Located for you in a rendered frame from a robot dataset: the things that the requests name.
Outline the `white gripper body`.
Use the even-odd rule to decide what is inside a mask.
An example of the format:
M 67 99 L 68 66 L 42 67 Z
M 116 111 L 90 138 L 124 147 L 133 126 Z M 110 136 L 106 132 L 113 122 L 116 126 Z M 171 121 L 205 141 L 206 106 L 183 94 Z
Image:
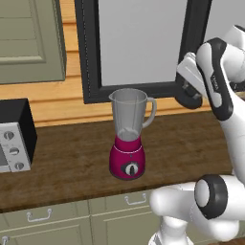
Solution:
M 203 97 L 207 96 L 209 66 L 205 56 L 186 53 L 178 64 L 177 72 Z

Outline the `magenta blender with clear jug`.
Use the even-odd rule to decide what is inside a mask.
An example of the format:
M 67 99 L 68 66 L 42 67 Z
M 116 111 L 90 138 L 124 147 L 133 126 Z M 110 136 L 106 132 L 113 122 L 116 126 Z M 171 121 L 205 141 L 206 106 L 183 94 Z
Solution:
M 142 129 L 154 120 L 157 102 L 145 92 L 123 88 L 110 96 L 115 125 L 115 142 L 109 155 L 109 170 L 122 180 L 133 180 L 145 173 Z

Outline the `black framed window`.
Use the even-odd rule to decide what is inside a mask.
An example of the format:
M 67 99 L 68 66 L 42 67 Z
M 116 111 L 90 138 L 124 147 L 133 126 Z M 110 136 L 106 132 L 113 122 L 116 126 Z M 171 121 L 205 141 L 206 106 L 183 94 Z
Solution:
M 187 108 L 202 100 L 176 73 L 188 52 L 245 28 L 245 0 L 75 0 L 83 99 L 132 87 Z

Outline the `olive green drawer front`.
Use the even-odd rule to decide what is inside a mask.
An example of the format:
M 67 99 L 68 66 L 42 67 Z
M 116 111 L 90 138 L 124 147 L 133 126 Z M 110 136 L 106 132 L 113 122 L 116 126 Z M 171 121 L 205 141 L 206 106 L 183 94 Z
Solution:
M 128 206 L 124 201 L 124 197 L 126 195 L 140 196 L 143 193 L 146 194 L 147 201 L 142 205 Z M 99 213 L 106 213 L 106 212 L 117 212 L 122 210 L 148 206 L 149 195 L 150 195 L 150 190 L 142 190 L 142 191 L 94 198 L 88 201 L 90 213 L 99 214 Z
M 64 203 L 17 212 L 0 213 L 0 231 L 31 227 L 89 215 L 86 200 Z

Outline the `olive green cupboard door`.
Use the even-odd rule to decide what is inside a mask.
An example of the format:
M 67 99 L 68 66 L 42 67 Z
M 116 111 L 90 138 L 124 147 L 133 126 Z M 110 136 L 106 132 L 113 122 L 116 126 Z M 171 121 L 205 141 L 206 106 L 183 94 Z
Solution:
M 160 218 L 148 208 L 91 216 L 93 245 L 147 245 Z
M 0 232 L 10 238 L 7 245 L 93 245 L 88 218 L 76 218 Z

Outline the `black and silver toaster oven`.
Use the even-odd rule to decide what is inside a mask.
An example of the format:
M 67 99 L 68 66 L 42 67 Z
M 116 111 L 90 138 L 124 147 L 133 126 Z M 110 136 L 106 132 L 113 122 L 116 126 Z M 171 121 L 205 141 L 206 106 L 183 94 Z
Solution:
M 29 101 L 0 100 L 0 173 L 30 170 L 36 141 Z

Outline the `olive green wall cupboard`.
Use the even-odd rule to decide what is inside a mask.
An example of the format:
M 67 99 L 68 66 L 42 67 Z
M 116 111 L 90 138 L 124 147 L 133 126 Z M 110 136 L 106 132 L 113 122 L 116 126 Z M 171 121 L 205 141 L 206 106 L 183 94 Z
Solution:
M 66 77 L 59 0 L 0 0 L 0 84 Z

